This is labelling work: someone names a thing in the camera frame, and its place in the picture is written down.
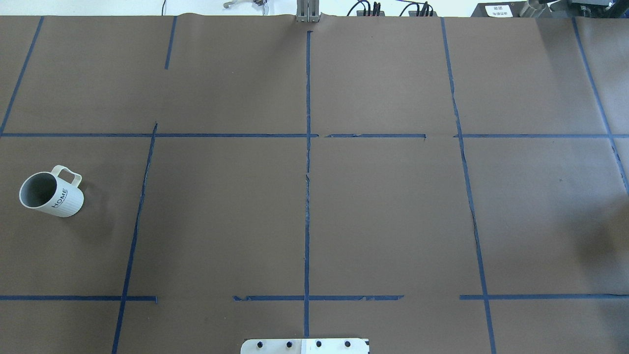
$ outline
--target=cable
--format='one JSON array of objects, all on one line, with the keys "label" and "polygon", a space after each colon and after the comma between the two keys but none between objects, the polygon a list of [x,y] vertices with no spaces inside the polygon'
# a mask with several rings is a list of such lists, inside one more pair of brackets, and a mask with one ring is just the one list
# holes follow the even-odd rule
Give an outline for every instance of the cable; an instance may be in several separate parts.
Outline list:
[{"label": "cable", "polygon": [[412,5],[417,5],[417,13],[420,13],[420,4],[419,3],[410,3],[410,4],[406,5],[406,7],[402,10],[402,12],[400,12],[398,17],[402,17],[402,15],[404,14],[404,11],[406,11],[406,9],[408,9],[409,6],[412,6]]},{"label": "cable", "polygon": [[399,14],[400,16],[404,15],[404,11],[406,11],[406,9],[408,9],[408,7],[411,5],[417,6],[417,12],[415,13],[415,16],[432,16],[433,13],[435,13],[435,9],[432,7],[432,5],[428,4],[428,1],[425,3],[418,3],[416,1],[409,1],[409,0],[397,0],[397,1],[401,1],[403,3],[409,3]]},{"label": "cable", "polygon": [[[367,11],[367,8],[365,7],[365,4],[364,4],[364,3],[367,3],[367,5],[369,6],[369,12],[368,12],[368,13],[365,13],[365,12],[364,12],[364,11]],[[371,13],[371,4],[370,4],[368,1],[367,1],[367,0],[358,0],[358,1],[354,4],[354,6],[352,6],[352,8],[350,9],[350,11],[348,11],[348,12],[347,12],[347,16],[349,16],[349,15],[350,15],[350,13],[352,13],[352,10],[353,10],[356,6],[358,6],[358,4],[362,4],[362,7],[363,7],[363,16],[367,16],[369,13]]]},{"label": "cable", "polygon": [[428,1],[424,3],[424,6],[421,7],[421,13],[419,14],[419,16],[421,17],[426,17],[426,15],[428,15]]}]

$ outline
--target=white label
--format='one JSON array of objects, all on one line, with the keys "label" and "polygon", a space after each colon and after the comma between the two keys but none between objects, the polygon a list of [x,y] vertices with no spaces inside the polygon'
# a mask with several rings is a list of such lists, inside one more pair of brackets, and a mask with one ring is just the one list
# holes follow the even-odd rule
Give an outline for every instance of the white label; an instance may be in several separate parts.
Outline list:
[{"label": "white label", "polygon": [[485,11],[489,17],[513,17],[509,5],[489,5],[485,6]]}]

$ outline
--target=blue tape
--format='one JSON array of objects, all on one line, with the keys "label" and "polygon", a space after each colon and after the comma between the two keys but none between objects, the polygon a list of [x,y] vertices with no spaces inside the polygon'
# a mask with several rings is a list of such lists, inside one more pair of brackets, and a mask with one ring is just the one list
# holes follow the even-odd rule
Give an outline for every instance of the blue tape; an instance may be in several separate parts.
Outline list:
[{"label": "blue tape", "polygon": [[302,295],[253,295],[241,297],[233,296],[232,299],[238,301],[303,301]]},{"label": "blue tape", "polygon": [[560,300],[560,299],[622,299],[629,300],[629,294],[502,294],[502,295],[461,295],[461,300]]},{"label": "blue tape", "polygon": [[[309,301],[397,301],[404,295],[310,295]],[[303,301],[301,295],[249,295],[244,298],[233,296],[236,302],[240,301]]]},{"label": "blue tape", "polygon": [[397,301],[404,295],[311,295],[312,301]]},{"label": "blue tape", "polygon": [[166,54],[166,64],[164,69],[168,70],[170,65],[170,52],[172,51],[172,41],[175,39],[175,27],[177,26],[177,16],[172,18],[172,28],[170,29],[170,41],[168,42],[168,53]]},{"label": "blue tape", "polygon": [[326,138],[426,138],[426,134],[330,134]]},{"label": "blue tape", "polygon": [[607,132],[607,136],[610,139],[611,149],[614,153],[614,157],[616,158],[616,164],[618,165],[618,169],[620,170],[620,177],[623,180],[625,185],[625,191],[629,194],[629,181],[627,181],[625,168],[623,166],[623,162],[620,160],[620,155],[618,154],[618,148],[616,147],[616,142],[611,134],[610,124],[607,120],[607,114],[605,114],[605,109],[603,109],[603,104],[601,103],[601,97],[598,94],[598,89],[596,88],[596,84],[594,83],[594,78],[592,77],[592,71],[590,71],[589,63],[587,62],[587,57],[585,51],[583,51],[583,43],[581,42],[581,36],[579,34],[579,28],[577,26],[577,21],[573,17],[572,18],[572,27],[574,29],[574,35],[577,38],[577,44],[579,46],[579,52],[581,53],[581,58],[583,59],[583,64],[586,67],[587,78],[589,79],[590,85],[592,86],[592,91],[594,91],[594,97],[596,98],[596,105],[598,106],[598,110],[601,113],[601,118],[603,119],[603,124],[605,126],[605,131]]},{"label": "blue tape", "polygon": [[304,338],[310,337],[310,42],[306,33],[306,220],[304,230]]},{"label": "blue tape", "polygon": [[120,300],[120,309],[118,311],[118,322],[116,323],[116,334],[114,335],[114,343],[111,349],[111,353],[115,354],[118,351],[118,341],[120,340],[120,330],[122,329],[122,319],[125,315],[125,303],[127,301],[127,293],[129,291],[129,279],[131,278],[131,268],[133,266],[133,255],[135,254],[135,245],[138,241],[138,231],[140,229],[140,216],[142,214],[142,207],[144,206],[144,197],[147,190],[148,169],[151,166],[151,159],[153,158],[153,148],[155,147],[155,134],[157,133],[157,123],[153,127],[153,137],[151,138],[151,144],[148,148],[147,166],[144,170],[144,180],[142,181],[142,192],[140,193],[140,203],[138,204],[138,213],[135,216],[135,227],[133,228],[133,239],[131,241],[131,250],[129,251],[129,261],[126,265],[125,284],[122,289],[122,298]]},{"label": "blue tape", "polygon": [[[0,295],[0,301],[120,301],[122,296],[99,295]],[[157,303],[157,296],[129,296],[127,301]]]},{"label": "blue tape", "polygon": [[[6,133],[5,137],[44,137],[44,138],[151,138],[153,134],[134,133]],[[158,138],[305,138],[307,134],[257,134],[257,133],[160,133]]]},{"label": "blue tape", "polygon": [[[481,288],[484,296],[487,296],[487,281],[485,279],[485,269],[482,262],[481,240],[478,235],[478,226],[476,223],[476,211],[474,208],[474,197],[472,196],[472,185],[470,183],[469,172],[467,169],[467,160],[465,158],[465,145],[463,142],[463,132],[461,128],[461,120],[459,116],[459,108],[454,95],[454,76],[452,75],[452,63],[450,61],[450,49],[448,48],[448,36],[445,30],[445,20],[441,18],[441,30],[443,34],[443,48],[445,50],[445,60],[448,67],[448,77],[450,78],[450,93],[452,95],[452,107],[454,115],[457,119],[457,133],[459,136],[459,147],[461,150],[461,161],[463,162],[463,174],[465,176],[465,187],[467,188],[467,201],[469,203],[470,212],[472,213],[472,222],[474,223],[474,239],[476,240],[476,258],[478,260],[478,269],[481,276]],[[489,300],[484,299],[485,317],[487,319],[487,332],[489,334],[489,346],[492,354],[496,354],[496,341],[494,339],[494,326],[491,321],[491,310],[489,308]]]},{"label": "blue tape", "polygon": [[609,136],[604,134],[463,134],[463,138],[607,139]]},{"label": "blue tape", "polygon": [[37,29],[35,30],[35,34],[33,35],[33,41],[31,42],[31,46],[28,48],[28,53],[26,54],[26,58],[24,59],[24,64],[22,64],[22,70],[20,70],[19,72],[18,82],[15,84],[15,88],[13,88],[13,94],[11,95],[11,99],[9,100],[9,105],[6,107],[4,119],[2,120],[2,125],[0,125],[0,137],[3,136],[6,122],[9,120],[9,116],[11,115],[11,110],[13,109],[15,97],[18,95],[19,86],[22,84],[22,79],[24,78],[24,73],[26,72],[26,66],[28,66],[28,61],[31,59],[31,54],[33,53],[33,49],[35,48],[35,42],[37,42],[37,37],[39,37],[39,32],[42,29],[42,24],[43,16],[40,17],[39,24],[37,24]]}]

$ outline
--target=white mug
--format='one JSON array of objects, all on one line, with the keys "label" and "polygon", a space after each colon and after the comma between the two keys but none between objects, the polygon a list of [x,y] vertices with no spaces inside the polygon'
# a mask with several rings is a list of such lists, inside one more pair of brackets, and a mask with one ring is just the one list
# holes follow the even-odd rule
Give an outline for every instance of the white mug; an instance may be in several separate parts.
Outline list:
[{"label": "white mug", "polygon": [[[74,175],[72,183],[58,177],[63,170]],[[39,172],[27,178],[19,189],[19,201],[29,209],[50,215],[72,216],[83,206],[83,192],[78,188],[81,179],[80,174],[56,165],[51,172]]]}]

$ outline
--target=mug handle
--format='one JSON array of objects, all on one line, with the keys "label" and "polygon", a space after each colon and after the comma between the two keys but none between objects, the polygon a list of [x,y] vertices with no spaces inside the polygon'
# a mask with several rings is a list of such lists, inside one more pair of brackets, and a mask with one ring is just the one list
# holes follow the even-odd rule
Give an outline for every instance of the mug handle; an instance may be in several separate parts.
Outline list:
[{"label": "mug handle", "polygon": [[79,183],[81,182],[81,180],[83,179],[83,177],[81,177],[80,174],[78,173],[74,173],[72,171],[70,171],[69,168],[65,167],[65,166],[61,166],[60,164],[56,165],[55,168],[52,169],[52,171],[50,172],[54,177],[59,177],[59,173],[61,173],[61,171],[66,170],[69,173],[72,173],[74,175],[74,180],[72,180],[72,185],[75,187],[79,186]]}]

